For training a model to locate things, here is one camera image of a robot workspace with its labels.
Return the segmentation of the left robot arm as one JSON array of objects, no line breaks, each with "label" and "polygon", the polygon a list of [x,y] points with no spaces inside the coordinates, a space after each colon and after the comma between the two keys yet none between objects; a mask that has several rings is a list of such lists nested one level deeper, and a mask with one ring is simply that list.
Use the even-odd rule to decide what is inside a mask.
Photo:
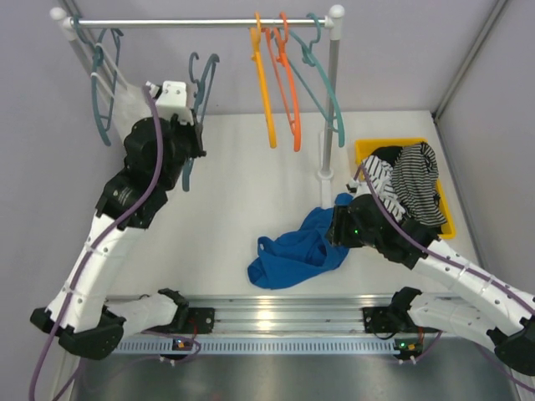
[{"label": "left robot arm", "polygon": [[31,323],[81,358],[102,360],[121,340],[154,331],[185,332],[189,302],[169,288],[119,306],[105,301],[125,259],[169,200],[187,162],[205,156],[201,125],[143,118],[125,137],[123,168],[104,186],[88,238],[59,294]]}]

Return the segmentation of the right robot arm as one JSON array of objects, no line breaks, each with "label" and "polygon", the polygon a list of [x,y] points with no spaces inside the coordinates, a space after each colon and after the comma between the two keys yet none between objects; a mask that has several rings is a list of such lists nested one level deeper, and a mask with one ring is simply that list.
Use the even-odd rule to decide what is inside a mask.
[{"label": "right robot arm", "polygon": [[335,206],[327,231],[333,246],[369,247],[386,260],[440,283],[454,299],[403,287],[371,322],[378,332],[418,327],[449,332],[492,351],[510,369],[534,375],[534,296],[469,261],[437,233],[385,216],[370,194]]}]

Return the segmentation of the blue tank top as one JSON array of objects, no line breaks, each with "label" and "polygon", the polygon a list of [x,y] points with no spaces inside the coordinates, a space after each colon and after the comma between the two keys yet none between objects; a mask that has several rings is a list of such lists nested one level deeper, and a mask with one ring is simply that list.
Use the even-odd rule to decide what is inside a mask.
[{"label": "blue tank top", "polygon": [[332,207],[316,207],[296,231],[274,240],[260,236],[257,257],[247,267],[249,282],[262,289],[281,290],[339,268],[349,249],[332,246],[327,240],[333,215]]}]

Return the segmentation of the dark blue-grey hanger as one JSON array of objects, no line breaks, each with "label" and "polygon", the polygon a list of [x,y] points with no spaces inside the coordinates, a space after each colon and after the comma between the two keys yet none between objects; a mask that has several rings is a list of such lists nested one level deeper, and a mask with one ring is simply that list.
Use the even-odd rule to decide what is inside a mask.
[{"label": "dark blue-grey hanger", "polygon": [[196,86],[196,92],[194,93],[194,103],[192,112],[196,117],[195,127],[198,139],[201,140],[204,119],[206,115],[206,108],[208,99],[211,93],[211,87],[215,76],[217,64],[220,62],[219,56],[216,53],[212,53],[206,61],[205,67],[200,78],[194,76],[193,64],[195,60],[199,59],[197,52],[193,52],[189,57],[188,72],[190,81]]}]

